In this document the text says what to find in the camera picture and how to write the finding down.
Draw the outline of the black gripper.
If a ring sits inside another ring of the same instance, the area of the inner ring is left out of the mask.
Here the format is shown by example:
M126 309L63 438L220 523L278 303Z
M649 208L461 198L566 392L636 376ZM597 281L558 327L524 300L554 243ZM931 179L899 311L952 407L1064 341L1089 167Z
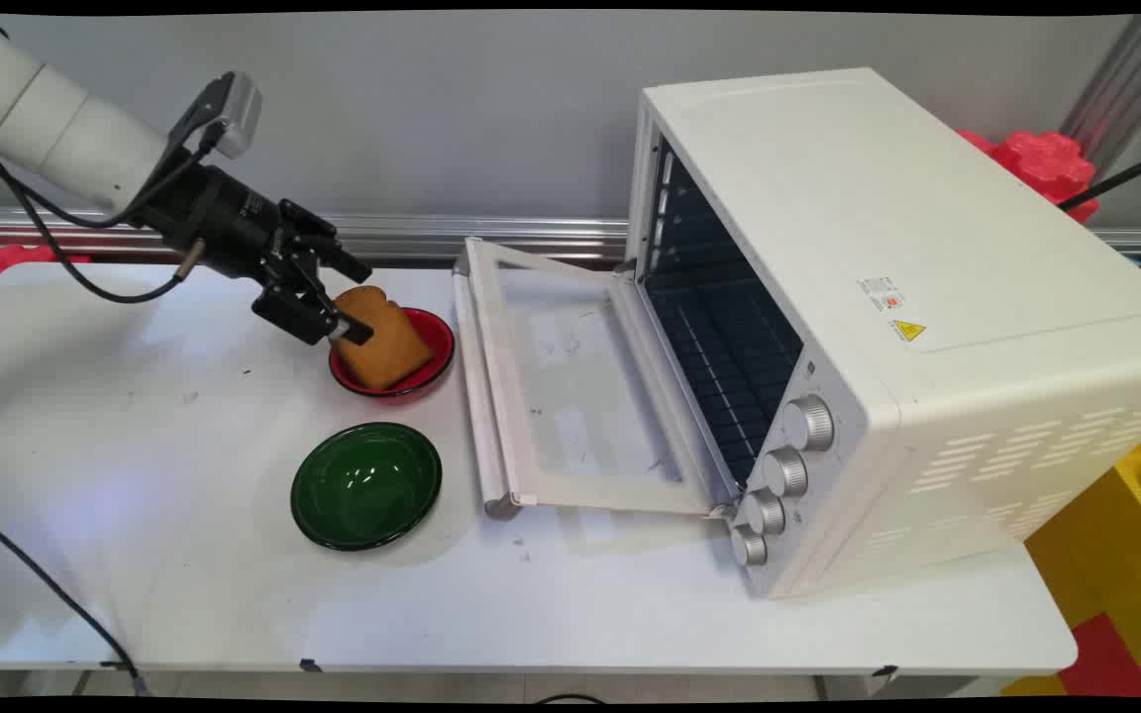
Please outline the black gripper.
M199 265L253 281L257 315L305 345L366 345L374 330L346 316L318 279L319 265L364 284L372 275L335 238L335 227L293 200L262 197L215 165L187 167L139 208L139 226L156 230L183 256L202 243Z

